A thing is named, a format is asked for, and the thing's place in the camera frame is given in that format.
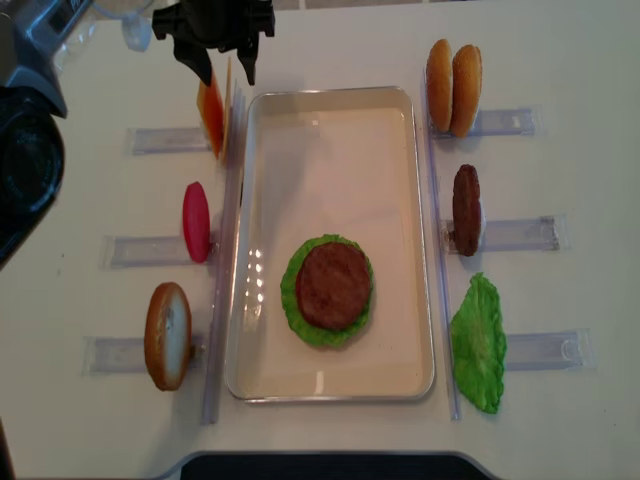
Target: tray rim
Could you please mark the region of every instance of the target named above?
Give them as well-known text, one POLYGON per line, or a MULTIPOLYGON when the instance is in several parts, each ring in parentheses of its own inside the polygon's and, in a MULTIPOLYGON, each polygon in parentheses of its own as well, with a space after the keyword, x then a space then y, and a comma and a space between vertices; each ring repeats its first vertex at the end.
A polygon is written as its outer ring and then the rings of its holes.
MULTIPOLYGON (((237 400, 242 400, 245 403, 249 403, 249 404, 257 404, 257 405, 264 405, 264 404, 271 404, 271 403, 289 403, 289 404, 295 404, 295 403, 352 403, 352 402, 415 402, 418 401, 420 399, 422 399, 428 392, 431 391, 431 388, 433 387, 433 384, 435 382, 435 376, 436 376, 436 361, 435 361, 435 350, 434 350, 434 342, 433 342, 433 323, 431 321, 431 301, 430 301, 430 297, 429 297, 429 279, 428 279, 428 275, 427 275, 427 254, 426 254, 426 241, 425 241, 425 221, 424 221, 424 209, 422 206, 422 200, 423 200, 423 195, 422 195, 422 190, 420 188, 420 160, 419 160, 419 155, 418 155, 418 139, 417 139, 417 125, 416 125, 416 118, 415 118, 415 108, 413 105, 413 101, 411 100, 411 97, 409 96, 409 94, 402 89, 401 87, 398 86, 373 86, 373 87, 362 87, 362 88, 339 88, 339 89, 326 89, 326 90, 292 90, 292 91, 285 91, 285 92, 265 92, 262 93, 256 97, 253 98, 253 100, 251 101, 251 103, 249 104, 249 108, 247 109, 247 115, 246 115, 246 120, 247 120, 247 124, 245 125, 245 139, 244 139, 244 162, 243 162, 243 166, 244 168, 244 172, 243 172, 243 179, 242 179, 242 185, 244 188, 244 182, 247 176, 247 169, 246 169, 246 156, 247 156, 247 152, 248 152, 248 148, 247 148, 247 144, 249 142, 249 119, 251 118, 251 112, 254 108, 256 108, 256 105, 258 104, 258 102, 261 99, 264 99, 265 97, 275 97, 275 96, 293 96, 293 95, 314 95, 314 94, 330 94, 330 93, 348 93, 348 92, 363 92, 363 91, 372 91, 372 90, 395 90, 396 92, 400 93, 401 95, 404 95, 406 97, 406 99, 409 102, 409 107, 410 107, 410 111, 411 111, 411 125, 412 125, 412 137, 413 137, 413 158, 415 161, 415 170, 416 170, 416 176, 415 176, 415 186, 416 186, 416 192, 417 192, 417 200, 418 200, 418 212, 419 212, 419 218, 420 218, 420 249, 421 249, 421 253, 422 253, 422 274, 423 274, 423 280, 424 280, 424 293, 425 293, 425 299, 426 299, 426 309, 427 309, 427 314, 426 314, 426 328, 429 332, 429 346, 431 348, 431 364, 433 366, 433 368, 431 369, 431 375, 429 377, 429 379, 427 380, 427 382, 425 383, 425 387, 418 393, 416 394, 411 394, 411 395, 265 395, 265 396, 245 396, 242 395, 238 392, 236 392, 233 387, 231 386, 231 383, 229 381, 229 358, 228 358, 228 348, 229 348, 229 339, 230 339, 230 328, 231 328, 231 320, 233 317, 233 305, 235 304, 235 298, 233 298, 231 300, 231 308, 230 308, 230 312, 229 312, 229 317, 228 317, 228 325, 227 325, 227 332, 226 332, 226 338, 225 338, 225 352, 224 352, 224 384, 227 387, 227 390, 229 391, 229 393, 231 393, 231 395, 237 399, 237 400)), ((242 222, 242 209, 238 209, 238 222, 237 222, 237 229, 238 229, 238 233, 235 236, 235 250, 237 251, 237 248, 239 247, 239 243, 240 243, 240 225, 242 222)), ((238 268, 238 255, 235 255, 234 258, 234 265, 233 265, 233 278, 234 278, 234 283, 235 283, 235 279, 236 279, 236 271, 238 268)))

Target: robotic arm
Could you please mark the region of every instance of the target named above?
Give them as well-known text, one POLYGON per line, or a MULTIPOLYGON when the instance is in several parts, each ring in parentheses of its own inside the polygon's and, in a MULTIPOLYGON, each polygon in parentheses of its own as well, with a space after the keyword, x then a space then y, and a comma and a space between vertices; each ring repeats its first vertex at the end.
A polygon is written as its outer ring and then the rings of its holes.
MULTIPOLYGON (((66 117, 52 59, 93 0, 0 0, 0 268, 53 203, 64 146, 51 115, 66 117)), ((236 49, 251 85, 260 32, 274 35, 271 0, 180 0, 153 12, 156 38, 207 85, 207 49, 236 49)))

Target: rectangular tray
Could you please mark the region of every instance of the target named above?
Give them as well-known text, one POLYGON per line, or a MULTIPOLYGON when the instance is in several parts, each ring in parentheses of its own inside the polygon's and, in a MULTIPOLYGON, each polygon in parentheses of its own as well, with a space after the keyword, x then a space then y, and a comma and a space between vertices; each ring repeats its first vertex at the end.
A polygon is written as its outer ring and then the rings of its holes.
POLYGON ((225 358, 250 402, 403 400, 434 378, 413 106, 393 87, 267 94, 249 109, 225 358), (289 329, 280 281, 306 240, 337 233, 374 271, 368 325, 340 349, 289 329))

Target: white countertop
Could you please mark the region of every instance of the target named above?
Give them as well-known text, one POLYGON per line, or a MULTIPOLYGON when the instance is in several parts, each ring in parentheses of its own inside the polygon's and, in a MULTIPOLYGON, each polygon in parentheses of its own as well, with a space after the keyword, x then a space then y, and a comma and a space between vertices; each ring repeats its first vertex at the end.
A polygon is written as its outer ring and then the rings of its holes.
MULTIPOLYGON (((567 285, 571 298, 580 293, 584 301, 562 304, 563 315, 528 331, 590 328, 598 368, 507 373, 497 416, 463 399, 462 420, 451 422, 431 262, 437 372, 426 398, 250 406, 224 390, 219 423, 205 426, 201 376, 189 376, 176 394, 161 394, 145 375, 81 376, 83 337, 141 336, 148 299, 162 281, 183 286, 196 325, 206 327, 206 268, 105 271, 99 252, 104 235, 177 235, 192 181, 203 183, 214 211, 224 188, 207 154, 126 154, 127 128, 199 123, 197 80, 173 60, 171 41, 130 52, 118 23, 100 23, 61 79, 69 118, 60 122, 67 149, 60 197, 0 272, 0 416, 16 474, 155 477, 197 452, 357 449, 456 451, 504 478, 639 477, 640 386, 631 380, 640 336, 632 287, 640 268, 639 15, 637 2, 595 1, 279 12, 276 37, 261 39, 258 85, 245 88, 247 96, 398 85, 414 103, 421 162, 422 72, 439 38, 453 49, 481 47, 483 107, 543 105, 549 151, 575 169, 567 185, 581 192, 572 254, 589 268, 567 285)), ((213 58, 224 79, 224 56, 213 58)), ((234 68, 242 79, 237 61, 234 68)))

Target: lettuce leaf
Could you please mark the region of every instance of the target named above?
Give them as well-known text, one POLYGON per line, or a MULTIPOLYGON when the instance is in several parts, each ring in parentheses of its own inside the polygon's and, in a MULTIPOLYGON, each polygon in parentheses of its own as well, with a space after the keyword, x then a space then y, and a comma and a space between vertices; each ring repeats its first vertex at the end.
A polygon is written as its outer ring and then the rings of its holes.
POLYGON ((507 337, 502 330, 500 295, 482 273, 471 278, 450 331, 458 388, 479 410, 497 413, 504 391, 507 337))
MULTIPOLYGON (((280 282, 282 308, 284 308, 284 313, 287 316, 289 328, 291 328, 291 330, 293 330, 303 341, 317 347, 342 346, 344 342, 362 330, 362 328, 367 324, 369 321, 369 308, 371 306, 371 294, 369 294, 369 301, 364 307, 364 310, 360 313, 358 319, 353 324, 342 330, 325 330, 324 328, 314 327, 305 321, 300 309, 298 309, 296 278, 298 277, 300 267, 302 267, 302 262, 311 249, 318 245, 324 245, 325 243, 330 242, 340 242, 347 245, 353 245, 358 250, 362 251, 360 245, 356 242, 347 240, 340 235, 323 235, 319 238, 312 238, 304 242, 302 246, 296 250, 296 253, 293 254, 293 257, 289 260, 287 270, 284 272, 282 281, 280 282)), ((371 262, 369 262, 369 258, 366 254, 365 258, 367 259, 369 278, 371 279, 371 291, 373 291, 373 269, 371 268, 371 262)))

